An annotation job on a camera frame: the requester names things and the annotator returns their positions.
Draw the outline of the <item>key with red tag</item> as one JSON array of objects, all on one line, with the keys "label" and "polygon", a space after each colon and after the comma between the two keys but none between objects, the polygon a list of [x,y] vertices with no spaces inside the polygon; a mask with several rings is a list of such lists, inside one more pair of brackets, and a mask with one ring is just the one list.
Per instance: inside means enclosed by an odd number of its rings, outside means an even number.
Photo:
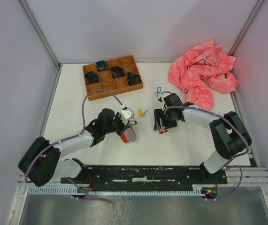
[{"label": "key with red tag", "polygon": [[168,132],[168,130],[167,129],[158,129],[158,132],[159,132],[159,134],[164,134],[164,133],[167,133]]}]

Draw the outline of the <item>red carabiner keyring with keys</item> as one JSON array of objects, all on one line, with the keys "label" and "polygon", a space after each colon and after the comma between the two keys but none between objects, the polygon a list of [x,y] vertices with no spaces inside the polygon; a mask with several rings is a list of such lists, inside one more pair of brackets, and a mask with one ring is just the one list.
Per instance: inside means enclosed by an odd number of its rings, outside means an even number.
[{"label": "red carabiner keyring with keys", "polygon": [[121,133],[121,139],[124,143],[130,143],[136,141],[137,136],[133,128],[133,126],[136,124],[137,121],[135,119],[130,119],[124,126]]}]

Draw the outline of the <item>key with yellow tag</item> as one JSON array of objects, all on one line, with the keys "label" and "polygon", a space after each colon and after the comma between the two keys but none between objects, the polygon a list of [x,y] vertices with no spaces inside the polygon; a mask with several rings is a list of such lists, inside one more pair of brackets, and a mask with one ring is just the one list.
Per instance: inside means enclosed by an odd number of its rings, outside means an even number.
[{"label": "key with yellow tag", "polygon": [[148,112],[147,110],[143,111],[142,109],[139,109],[138,110],[138,115],[139,115],[139,117],[145,117],[147,112]]}]

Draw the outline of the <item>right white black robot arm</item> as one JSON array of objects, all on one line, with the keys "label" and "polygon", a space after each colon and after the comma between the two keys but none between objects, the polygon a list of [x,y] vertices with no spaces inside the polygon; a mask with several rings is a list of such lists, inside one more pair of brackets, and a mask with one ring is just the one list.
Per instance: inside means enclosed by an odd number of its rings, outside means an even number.
[{"label": "right white black robot arm", "polygon": [[236,112],[218,114],[199,108],[191,102],[183,103],[176,93],[156,92],[161,103],[160,109],[154,110],[154,130],[168,131],[178,122],[190,122],[211,132],[215,150],[200,165],[199,179],[210,183],[216,178],[216,172],[224,169],[233,159],[247,154],[252,139]]}]

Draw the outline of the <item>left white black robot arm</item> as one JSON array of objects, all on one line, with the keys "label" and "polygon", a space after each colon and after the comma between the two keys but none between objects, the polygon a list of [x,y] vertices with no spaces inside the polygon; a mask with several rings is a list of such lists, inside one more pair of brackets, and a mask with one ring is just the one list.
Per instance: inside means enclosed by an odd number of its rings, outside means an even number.
[{"label": "left white black robot arm", "polygon": [[29,147],[18,164],[26,175],[26,183],[41,187],[50,181],[72,178],[78,183],[87,179],[86,166],[78,159],[63,161],[62,158],[78,150],[93,147],[104,140],[110,133],[116,133],[127,143],[135,140],[130,119],[134,113],[130,108],[114,112],[103,109],[79,134],[50,141],[38,137]]}]

